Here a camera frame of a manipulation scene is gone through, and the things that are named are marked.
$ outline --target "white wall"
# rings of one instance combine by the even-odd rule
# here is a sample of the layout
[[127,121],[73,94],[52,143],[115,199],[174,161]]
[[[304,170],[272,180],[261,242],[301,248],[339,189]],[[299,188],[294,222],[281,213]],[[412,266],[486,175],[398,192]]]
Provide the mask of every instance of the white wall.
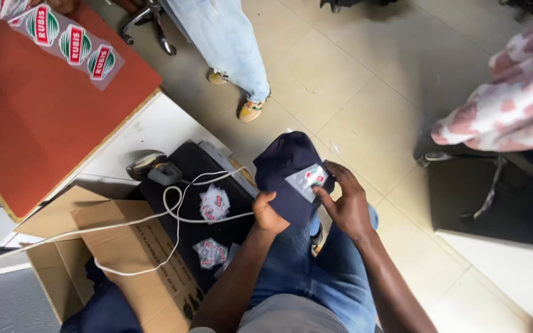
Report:
[[437,234],[533,317],[533,245],[444,230]]

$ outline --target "white cable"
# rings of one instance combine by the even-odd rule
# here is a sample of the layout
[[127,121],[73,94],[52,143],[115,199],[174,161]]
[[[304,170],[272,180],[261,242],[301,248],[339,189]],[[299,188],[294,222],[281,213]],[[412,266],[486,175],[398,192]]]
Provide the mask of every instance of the white cable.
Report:
[[[206,174],[200,174],[199,176],[194,178],[194,180],[192,181],[191,184],[186,186],[186,188],[184,189],[184,194],[186,194],[188,188],[191,185],[195,185],[196,186],[196,185],[206,185],[206,184],[214,183],[214,182],[216,182],[218,180],[230,177],[231,175],[233,175],[233,174],[235,174],[237,172],[240,172],[243,169],[246,169],[246,170],[249,171],[249,169],[244,166],[244,167],[241,167],[240,169],[237,169],[237,170],[232,171],[232,172],[218,171],[218,172],[208,172]],[[195,181],[198,178],[202,177],[202,176],[217,175],[217,174],[223,174],[223,173],[227,173],[227,174],[223,175],[221,177],[209,180],[209,181],[204,181],[204,182],[201,182],[201,183],[195,183]],[[166,193],[169,190],[171,190],[171,189],[174,189],[174,190],[178,191],[178,194],[179,194],[180,197],[178,198],[178,202],[176,202],[174,207],[169,208],[168,205],[167,205],[167,202],[166,202]],[[172,249],[172,252],[168,256],[168,258],[165,261],[161,262],[159,265],[157,265],[155,268],[147,269],[147,270],[144,270],[144,271],[141,271],[141,272],[135,272],[135,273],[124,273],[124,272],[120,272],[120,271],[116,271],[114,269],[109,269],[107,267],[104,267],[104,266],[100,265],[100,263],[98,262],[98,260],[96,258],[93,259],[94,263],[96,264],[96,266],[98,266],[98,268],[100,268],[100,269],[102,269],[104,271],[110,272],[110,273],[117,274],[117,275],[135,276],[135,275],[139,275],[139,274],[149,273],[149,272],[152,272],[152,271],[160,268],[162,265],[166,264],[170,260],[170,258],[172,257],[172,254],[174,254],[174,251],[176,251],[176,246],[178,246],[178,242],[180,241],[180,221],[184,221],[184,222],[188,222],[188,223],[207,223],[206,220],[189,220],[189,219],[181,218],[179,215],[180,215],[180,207],[181,207],[181,204],[182,204],[183,200],[184,200],[184,195],[183,195],[182,191],[180,190],[180,188],[178,188],[177,186],[170,186],[170,187],[167,187],[163,191],[163,194],[162,194],[163,206],[164,206],[164,208],[166,208],[166,211],[163,212],[163,213],[154,214],[152,216],[147,216],[147,217],[145,217],[143,219],[135,220],[135,221],[131,221],[131,222],[124,222],[124,223],[113,224],[113,225],[109,225],[109,226],[100,226],[100,227],[97,227],[97,228],[90,228],[90,229],[83,229],[83,230],[64,232],[64,233],[61,233],[59,235],[56,235],[56,236],[53,236],[53,237],[49,237],[49,238],[43,239],[41,241],[38,241],[36,243],[30,244],[28,246],[24,246],[22,248],[18,248],[18,249],[12,250],[10,252],[0,254],[0,259],[5,258],[5,257],[9,257],[10,255],[14,255],[16,253],[28,251],[29,249],[33,249],[33,248],[35,248],[36,246],[39,246],[39,245],[51,243],[51,242],[53,242],[53,241],[55,241],[56,239],[59,239],[59,238],[72,236],[72,235],[79,235],[81,233],[96,232],[96,231],[108,230],[108,229],[113,229],[113,228],[120,228],[120,227],[123,227],[123,226],[130,226],[130,225],[141,223],[141,222],[144,222],[144,221],[147,221],[147,220],[150,220],[150,219],[154,219],[156,217],[160,217],[160,216],[164,216],[166,214],[170,214],[172,217],[174,217],[176,219],[176,223],[177,223],[177,225],[176,225],[176,244],[174,245],[174,249]],[[176,214],[174,214],[173,210],[176,207],[178,207],[178,209],[176,211]],[[236,216],[226,217],[224,219],[216,220],[216,221],[213,221],[213,222],[215,222],[215,223],[217,223],[217,222],[225,222],[225,221],[238,219],[240,217],[249,216],[249,215],[253,215],[253,214],[254,214],[253,212],[248,212],[248,213],[244,213],[244,214],[240,214],[240,215],[236,215]]]

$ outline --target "sneaker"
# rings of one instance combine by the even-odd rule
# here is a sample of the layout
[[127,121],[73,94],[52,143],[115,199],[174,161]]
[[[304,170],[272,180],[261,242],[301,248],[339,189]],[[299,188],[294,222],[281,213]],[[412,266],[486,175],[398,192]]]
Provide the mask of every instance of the sneaker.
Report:
[[212,84],[224,84],[227,82],[227,80],[224,79],[223,74],[216,72],[209,73],[207,80],[209,80],[209,82],[211,82]]
[[261,114],[262,106],[268,100],[269,97],[270,95],[260,102],[253,102],[247,100],[242,106],[242,109],[240,110],[240,115],[238,116],[242,123],[249,123],[250,121],[255,120],[256,117]]

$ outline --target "pink and white patterned fabric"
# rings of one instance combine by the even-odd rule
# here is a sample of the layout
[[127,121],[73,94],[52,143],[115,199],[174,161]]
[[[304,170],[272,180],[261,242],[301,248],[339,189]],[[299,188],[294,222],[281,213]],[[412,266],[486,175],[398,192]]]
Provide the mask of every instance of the pink and white patterned fabric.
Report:
[[494,80],[435,124],[436,143],[500,152],[533,148],[533,26],[511,38],[489,66]]

